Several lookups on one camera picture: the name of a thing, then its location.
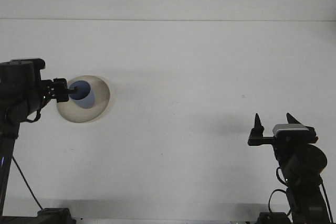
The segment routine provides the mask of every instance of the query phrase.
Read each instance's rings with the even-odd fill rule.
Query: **round plate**
[[[66,120],[74,123],[85,123],[95,119],[106,109],[110,101],[110,89],[102,79],[96,76],[79,76],[68,81],[68,87],[79,80],[87,81],[90,84],[95,94],[93,107],[83,109],[75,104],[72,99],[69,99],[68,102],[57,103],[57,109]]]

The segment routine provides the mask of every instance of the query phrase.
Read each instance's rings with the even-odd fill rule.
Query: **wire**
[[[285,181],[283,181],[283,180],[280,178],[279,170],[280,170],[280,166],[277,168],[277,171],[276,171],[278,180],[279,180],[280,183],[282,183],[283,185],[288,186],[287,183],[286,183]]]
[[[15,163],[17,169],[19,170],[19,172],[20,172],[20,174],[21,174],[23,180],[25,181],[25,183],[26,183],[26,185],[27,185],[27,187],[28,187],[28,189],[29,189],[29,191],[30,191],[32,197],[34,198],[35,202],[37,203],[37,205],[38,205],[38,206],[40,207],[40,209],[42,210],[43,207],[41,206],[40,202],[38,202],[37,198],[35,197],[35,195],[34,195],[32,189],[31,189],[31,187],[29,186],[29,184],[28,184],[28,182],[27,182],[27,180],[26,180],[26,178],[25,178],[25,175],[23,175],[23,172],[22,172],[22,170],[21,170],[19,164],[16,162],[16,160],[15,160],[14,157],[12,157],[12,159],[13,159],[13,161],[14,161],[14,163]]]
[[[325,201],[327,203],[327,208],[328,208],[328,212],[329,212],[329,216],[330,216],[330,221],[331,221],[331,223],[334,223],[334,221],[332,219],[332,214],[331,214],[331,208],[330,208],[329,200],[328,200],[328,197],[327,197],[327,192],[325,191],[326,189],[324,187],[323,181],[321,183],[321,186],[322,186],[322,190],[323,190],[323,193],[324,193]]]
[[[271,215],[273,215],[273,211],[271,210],[271,206],[270,206],[270,205],[271,205],[271,199],[272,199],[273,194],[274,194],[275,192],[277,192],[277,191],[286,194],[286,191],[284,191],[284,190],[282,190],[282,189],[275,189],[275,190],[271,193],[271,196],[269,196],[269,200],[268,200],[268,211],[270,212]],[[291,213],[292,213],[292,209],[290,209],[286,215],[289,216]]]

